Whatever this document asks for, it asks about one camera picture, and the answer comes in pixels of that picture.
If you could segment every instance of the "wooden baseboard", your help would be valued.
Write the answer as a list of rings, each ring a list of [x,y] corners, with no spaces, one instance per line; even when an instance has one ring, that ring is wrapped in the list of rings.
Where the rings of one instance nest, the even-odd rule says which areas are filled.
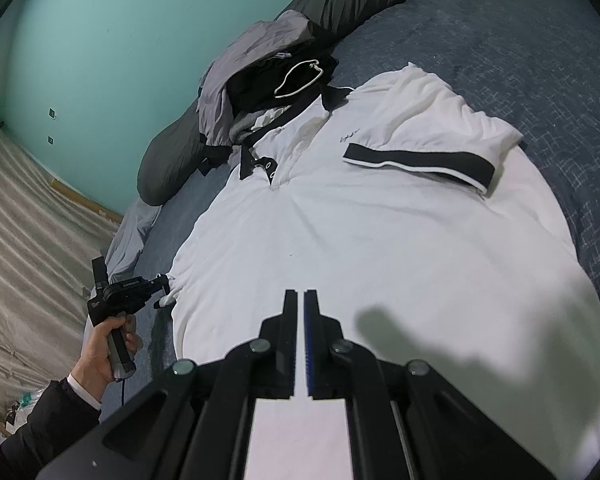
[[[118,213],[115,213],[112,210],[101,206],[100,204],[94,202],[93,200],[89,200],[87,197],[82,196],[80,193],[74,191],[67,185],[60,182],[58,179],[53,178],[49,184],[58,193],[60,193],[64,197],[68,198],[72,202],[78,203],[81,206],[84,206],[85,208],[98,213],[100,216],[104,216],[104,218],[108,218],[109,220],[115,222],[116,224],[120,224],[120,222],[122,222],[122,216],[120,216]]]

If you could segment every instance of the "black sleeve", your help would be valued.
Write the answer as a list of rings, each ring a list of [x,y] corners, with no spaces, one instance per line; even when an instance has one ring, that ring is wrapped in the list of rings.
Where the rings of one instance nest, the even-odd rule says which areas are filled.
[[[0,459],[18,480],[34,480],[47,463],[95,428],[99,416],[66,379],[51,381],[27,423],[0,446]]]

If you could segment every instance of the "device handle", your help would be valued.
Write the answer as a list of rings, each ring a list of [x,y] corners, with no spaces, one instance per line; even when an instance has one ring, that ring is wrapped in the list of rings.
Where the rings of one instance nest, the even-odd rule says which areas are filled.
[[[136,372],[134,362],[129,350],[126,349],[125,338],[121,328],[114,328],[107,336],[109,344],[109,363],[116,382],[128,379]]]

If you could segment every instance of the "patterned bedsheet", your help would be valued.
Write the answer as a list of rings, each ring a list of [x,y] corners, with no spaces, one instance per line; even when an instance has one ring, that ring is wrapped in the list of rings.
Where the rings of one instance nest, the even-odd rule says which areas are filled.
[[[519,129],[600,296],[600,18],[588,0],[407,0],[334,56],[334,84],[411,61]]]

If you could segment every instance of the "hand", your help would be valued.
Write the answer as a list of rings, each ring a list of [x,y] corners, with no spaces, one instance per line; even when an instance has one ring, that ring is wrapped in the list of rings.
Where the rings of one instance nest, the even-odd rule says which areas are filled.
[[[136,334],[136,316],[109,317],[93,328],[80,359],[71,371],[77,383],[98,402],[102,402],[107,384],[113,382],[107,336],[113,329],[120,327],[123,328],[126,348],[135,355],[142,348],[142,339]]]

